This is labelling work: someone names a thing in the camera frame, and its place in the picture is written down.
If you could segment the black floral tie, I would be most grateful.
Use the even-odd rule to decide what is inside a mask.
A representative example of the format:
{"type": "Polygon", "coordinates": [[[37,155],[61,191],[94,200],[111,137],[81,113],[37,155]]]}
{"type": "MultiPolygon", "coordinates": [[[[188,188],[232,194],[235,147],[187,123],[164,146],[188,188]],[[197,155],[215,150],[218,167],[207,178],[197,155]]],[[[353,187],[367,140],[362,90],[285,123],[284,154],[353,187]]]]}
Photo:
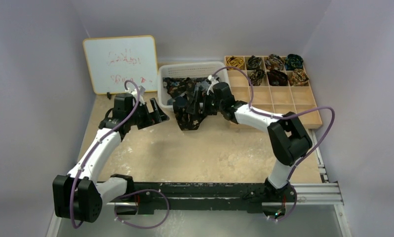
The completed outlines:
{"type": "Polygon", "coordinates": [[[175,119],[182,131],[197,130],[206,116],[191,115],[186,112],[187,103],[191,100],[191,98],[189,98],[189,83],[202,82],[205,78],[188,77],[183,79],[184,84],[186,85],[186,92],[183,96],[169,99],[167,103],[168,105],[172,105],[175,119]]]}

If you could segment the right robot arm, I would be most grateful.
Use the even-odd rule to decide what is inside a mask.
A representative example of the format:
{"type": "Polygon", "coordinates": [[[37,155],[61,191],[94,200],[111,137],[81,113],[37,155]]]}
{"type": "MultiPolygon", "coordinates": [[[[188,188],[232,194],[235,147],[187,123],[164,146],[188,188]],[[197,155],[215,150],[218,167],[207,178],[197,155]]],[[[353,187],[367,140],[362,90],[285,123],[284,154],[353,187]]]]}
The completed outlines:
{"type": "Polygon", "coordinates": [[[243,124],[267,133],[276,158],[272,172],[266,178],[265,195],[276,201],[290,186],[290,177],[298,161],[312,150],[313,143],[296,113],[275,114],[254,108],[250,103],[237,100],[225,82],[198,87],[192,97],[183,96],[185,105],[177,99],[174,111],[182,112],[188,124],[196,126],[196,119],[221,113],[223,118],[235,124],[243,124]]]}

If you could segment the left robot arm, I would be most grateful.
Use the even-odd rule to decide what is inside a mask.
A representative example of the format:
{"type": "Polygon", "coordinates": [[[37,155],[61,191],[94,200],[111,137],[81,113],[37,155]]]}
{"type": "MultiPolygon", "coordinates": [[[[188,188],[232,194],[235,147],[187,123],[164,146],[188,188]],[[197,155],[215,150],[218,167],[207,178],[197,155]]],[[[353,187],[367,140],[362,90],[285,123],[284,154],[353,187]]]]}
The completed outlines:
{"type": "Polygon", "coordinates": [[[129,175],[114,174],[104,183],[97,180],[107,160],[133,126],[143,129],[169,120],[154,98],[150,103],[151,111],[138,92],[115,96],[113,107],[105,113],[81,160],[66,175],[57,175],[53,180],[57,217],[70,219],[78,228],[83,222],[95,222],[103,205],[117,198],[128,202],[138,194],[129,175]]]}

